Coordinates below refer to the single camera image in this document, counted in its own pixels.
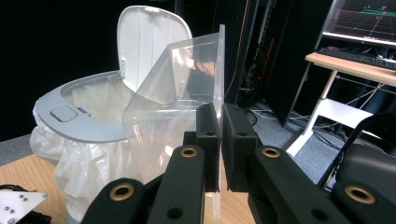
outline chair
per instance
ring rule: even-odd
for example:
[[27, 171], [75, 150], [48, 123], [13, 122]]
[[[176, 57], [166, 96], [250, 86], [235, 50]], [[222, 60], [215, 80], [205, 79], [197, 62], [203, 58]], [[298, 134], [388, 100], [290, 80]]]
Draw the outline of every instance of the chair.
[[[355, 143], [363, 131], [372, 133], [367, 139], [375, 145]], [[330, 179], [354, 180], [378, 191], [396, 204], [396, 113], [372, 115], [361, 121], [351, 133], [336, 158], [319, 180], [326, 188]]]

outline wooden table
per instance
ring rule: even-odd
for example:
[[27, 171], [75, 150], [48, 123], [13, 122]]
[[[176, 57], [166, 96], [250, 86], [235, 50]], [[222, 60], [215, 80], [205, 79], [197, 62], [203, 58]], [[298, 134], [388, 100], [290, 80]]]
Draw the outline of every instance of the wooden table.
[[[64, 195], [56, 185], [53, 170], [53, 165], [41, 160], [36, 155], [28, 156], [0, 167], [0, 185], [20, 185], [28, 190], [36, 189], [47, 192], [49, 197], [35, 211], [51, 216], [51, 223], [63, 224], [67, 210]], [[221, 176], [220, 220], [214, 218], [212, 206], [207, 204], [204, 223], [254, 223], [248, 208], [248, 195], [227, 191], [223, 168]]]
[[337, 78], [338, 72], [345, 73], [354, 77], [362, 77], [379, 83], [384, 83], [391, 86], [396, 86], [396, 72], [375, 67], [363, 63], [355, 63], [349, 60], [334, 58], [331, 56], [311, 53], [305, 56], [305, 59], [311, 64], [328, 68], [332, 70], [327, 84], [318, 99], [317, 105], [315, 106], [314, 112], [311, 115], [311, 119], [308, 121], [306, 128], [303, 133], [293, 142], [293, 144], [287, 149], [287, 152], [291, 156], [295, 156], [297, 152], [303, 147], [303, 145], [311, 137], [313, 131], [312, 128], [317, 120], [318, 116], [323, 116], [327, 119], [335, 120], [339, 123], [345, 124], [348, 127], [355, 128], [363, 119], [372, 116], [371, 113], [359, 110], [349, 105], [343, 105], [335, 102], [334, 100], [328, 99], [327, 94], [332, 87], [332, 83]]

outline white desk leg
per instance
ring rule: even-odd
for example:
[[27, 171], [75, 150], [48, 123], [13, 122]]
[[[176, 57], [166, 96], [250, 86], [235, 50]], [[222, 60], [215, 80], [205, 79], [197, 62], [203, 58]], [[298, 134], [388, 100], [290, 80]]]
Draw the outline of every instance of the white desk leg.
[[292, 157], [294, 157], [300, 151], [303, 145], [305, 145], [306, 141], [308, 141], [308, 139], [314, 133], [312, 131], [312, 128], [314, 127], [314, 124], [317, 121], [318, 116], [320, 115], [320, 104], [323, 102], [324, 99], [326, 99], [327, 94], [329, 93], [329, 90], [332, 86], [332, 83], [334, 82], [336, 75], [337, 75], [337, 71], [333, 70], [332, 73], [330, 74], [330, 77], [327, 81], [327, 84], [322, 94], [320, 95], [320, 99], [318, 100], [317, 105], [315, 106], [314, 112], [311, 115], [311, 119], [308, 121], [303, 133], [286, 150]]

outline computer monitor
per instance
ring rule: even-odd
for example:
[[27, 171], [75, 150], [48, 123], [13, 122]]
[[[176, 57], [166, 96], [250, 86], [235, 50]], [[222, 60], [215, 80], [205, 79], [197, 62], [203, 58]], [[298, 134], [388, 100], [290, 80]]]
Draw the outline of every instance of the computer monitor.
[[334, 0], [323, 37], [396, 49], [396, 1]]

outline black keyboard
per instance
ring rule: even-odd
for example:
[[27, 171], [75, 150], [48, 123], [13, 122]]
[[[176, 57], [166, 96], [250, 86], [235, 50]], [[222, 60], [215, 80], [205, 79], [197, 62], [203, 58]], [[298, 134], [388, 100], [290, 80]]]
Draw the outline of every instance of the black keyboard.
[[335, 49], [335, 48], [319, 49], [317, 51], [317, 53], [332, 56], [334, 58], [350, 60], [350, 61], [356, 62], [356, 63], [365, 63], [368, 65], [382, 67], [382, 68], [396, 71], [396, 63], [387, 62], [383, 59], [380, 59], [380, 58], [377, 58], [374, 56], [359, 54], [359, 53], [345, 51], [342, 49]]

